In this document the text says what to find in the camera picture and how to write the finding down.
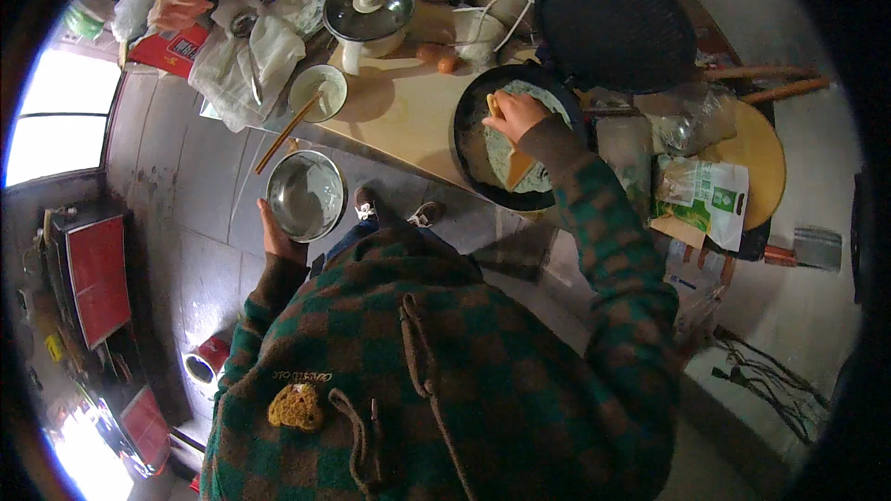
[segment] sleeve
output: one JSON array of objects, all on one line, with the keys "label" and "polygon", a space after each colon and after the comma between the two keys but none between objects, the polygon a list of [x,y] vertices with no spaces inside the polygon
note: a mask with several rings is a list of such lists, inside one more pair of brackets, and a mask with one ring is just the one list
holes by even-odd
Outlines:
[{"label": "sleeve", "polygon": [[244,303],[244,318],[235,325],[229,358],[223,364],[223,377],[215,397],[214,417],[219,398],[239,382],[257,362],[266,331],[282,313],[288,301],[303,283],[309,269],[272,253],[266,254],[266,265],[257,288]]},{"label": "sleeve", "polygon": [[585,360],[606,387],[598,411],[618,477],[626,492],[652,498],[670,470],[681,371],[671,340],[677,294],[662,281],[665,260],[616,175],[579,147],[559,115],[518,146],[547,168],[579,269],[598,295],[585,321],[592,330]]}]

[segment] hand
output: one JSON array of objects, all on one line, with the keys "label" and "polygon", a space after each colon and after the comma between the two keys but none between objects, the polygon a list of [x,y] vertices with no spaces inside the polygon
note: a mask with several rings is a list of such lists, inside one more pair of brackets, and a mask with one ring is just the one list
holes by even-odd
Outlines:
[{"label": "hand", "polygon": [[263,249],[306,267],[306,252],[309,250],[309,244],[301,244],[288,238],[278,221],[275,220],[273,208],[265,199],[258,199],[257,206],[260,208],[260,218],[263,220]]},{"label": "hand", "polygon": [[483,119],[483,124],[500,131],[515,144],[529,131],[529,128],[551,114],[541,101],[526,93],[513,95],[504,90],[497,90],[495,96],[504,118],[487,116]]}]

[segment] black pan lid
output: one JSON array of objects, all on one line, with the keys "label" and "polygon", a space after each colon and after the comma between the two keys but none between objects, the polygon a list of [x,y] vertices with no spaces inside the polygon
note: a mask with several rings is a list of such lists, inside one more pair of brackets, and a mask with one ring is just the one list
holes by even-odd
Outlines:
[{"label": "black pan lid", "polygon": [[654,93],[686,81],[693,26],[677,0],[536,0],[551,66],[577,87]]}]

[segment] brown egg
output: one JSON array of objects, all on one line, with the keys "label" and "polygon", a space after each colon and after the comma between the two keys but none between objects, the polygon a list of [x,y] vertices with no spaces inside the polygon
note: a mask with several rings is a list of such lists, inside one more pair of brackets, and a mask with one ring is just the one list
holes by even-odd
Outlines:
[{"label": "brown egg", "polygon": [[414,54],[417,60],[421,62],[436,62],[442,56],[439,45],[434,43],[424,43],[418,47],[418,52]]},{"label": "brown egg", "polygon": [[457,67],[458,57],[453,57],[452,55],[446,55],[445,57],[440,58],[439,64],[437,64],[439,73],[452,73]]}]

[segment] cuff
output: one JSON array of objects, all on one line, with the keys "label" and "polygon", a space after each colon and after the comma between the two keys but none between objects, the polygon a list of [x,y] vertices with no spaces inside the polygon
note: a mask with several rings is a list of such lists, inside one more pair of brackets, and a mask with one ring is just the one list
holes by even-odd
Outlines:
[{"label": "cuff", "polygon": [[307,273],[309,268],[267,252],[266,267],[260,276],[260,282],[248,298],[259,306],[283,308],[303,284]]},{"label": "cuff", "polygon": [[517,147],[523,153],[541,161],[548,170],[551,183],[556,185],[570,167],[588,151],[579,143],[572,130],[563,122],[560,113],[551,113],[529,128],[519,139]]}]

